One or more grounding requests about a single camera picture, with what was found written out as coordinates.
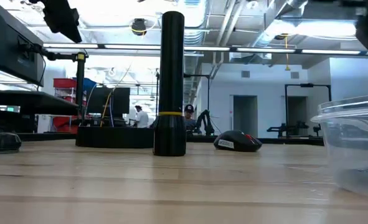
clear plastic container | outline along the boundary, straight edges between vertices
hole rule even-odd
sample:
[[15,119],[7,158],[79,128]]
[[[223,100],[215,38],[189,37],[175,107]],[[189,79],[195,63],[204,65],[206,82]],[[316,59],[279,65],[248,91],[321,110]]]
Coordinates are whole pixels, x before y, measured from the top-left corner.
[[368,195],[368,96],[319,105],[318,116],[338,186]]

yellow band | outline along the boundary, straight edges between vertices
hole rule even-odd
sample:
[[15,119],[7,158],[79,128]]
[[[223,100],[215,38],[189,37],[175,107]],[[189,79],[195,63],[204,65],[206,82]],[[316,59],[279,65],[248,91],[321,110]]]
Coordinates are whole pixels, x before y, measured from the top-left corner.
[[159,115],[176,115],[176,116],[182,116],[182,113],[181,112],[164,111],[164,112],[159,112]]

baseball cap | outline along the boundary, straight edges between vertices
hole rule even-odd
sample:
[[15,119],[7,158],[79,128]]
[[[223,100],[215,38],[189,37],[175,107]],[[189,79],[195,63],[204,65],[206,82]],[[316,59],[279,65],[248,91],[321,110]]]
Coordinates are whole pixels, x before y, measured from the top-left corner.
[[194,112],[194,107],[192,105],[186,105],[184,111],[193,113]]

person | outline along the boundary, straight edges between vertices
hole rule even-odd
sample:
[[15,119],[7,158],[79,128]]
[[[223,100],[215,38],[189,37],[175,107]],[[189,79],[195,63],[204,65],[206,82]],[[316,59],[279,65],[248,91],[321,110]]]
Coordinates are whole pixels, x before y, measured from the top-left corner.
[[192,119],[194,114],[194,107],[192,105],[186,105],[184,108],[185,125],[187,130],[193,131],[196,127],[196,120]]
[[147,112],[143,111],[142,107],[138,105],[135,106],[135,109],[137,111],[137,114],[136,114],[136,120],[135,120],[134,125],[137,128],[147,128],[148,122],[149,122]]

doorway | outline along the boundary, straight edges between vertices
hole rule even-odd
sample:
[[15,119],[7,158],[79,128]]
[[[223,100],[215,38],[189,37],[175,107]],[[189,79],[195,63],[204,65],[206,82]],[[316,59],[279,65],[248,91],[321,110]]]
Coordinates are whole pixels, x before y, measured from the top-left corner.
[[234,96],[234,130],[258,136],[257,96]]
[[[288,96],[289,122],[287,125],[296,126],[298,121],[307,123],[307,97]],[[298,135],[307,136],[307,129],[299,129]]]

